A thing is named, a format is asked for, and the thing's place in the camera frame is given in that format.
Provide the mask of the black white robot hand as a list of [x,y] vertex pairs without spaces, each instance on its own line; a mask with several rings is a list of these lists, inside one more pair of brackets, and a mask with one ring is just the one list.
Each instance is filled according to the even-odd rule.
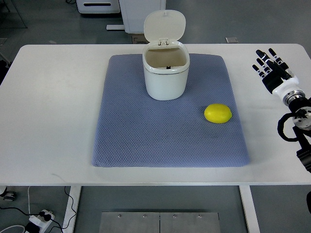
[[295,99],[304,98],[305,93],[299,87],[297,76],[272,48],[268,51],[270,54],[256,50],[258,64],[253,64],[252,68],[269,93],[279,97],[287,106]]

